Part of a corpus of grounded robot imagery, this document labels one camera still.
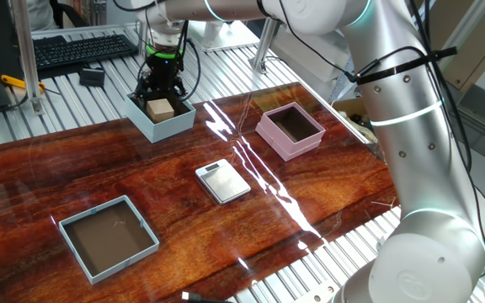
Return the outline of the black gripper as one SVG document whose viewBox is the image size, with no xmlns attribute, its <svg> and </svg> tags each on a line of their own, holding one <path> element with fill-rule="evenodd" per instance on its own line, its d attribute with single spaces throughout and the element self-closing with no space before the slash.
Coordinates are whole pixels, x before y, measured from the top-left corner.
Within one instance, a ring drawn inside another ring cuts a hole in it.
<svg viewBox="0 0 485 303">
<path fill-rule="evenodd" d="M 150 71 L 139 77 L 134 92 L 135 104 L 145 104 L 151 99 L 149 88 L 173 88 L 173 94 L 183 99 L 187 91 L 179 76 L 181 60 L 177 58 L 148 57 L 146 64 Z"/>
</svg>

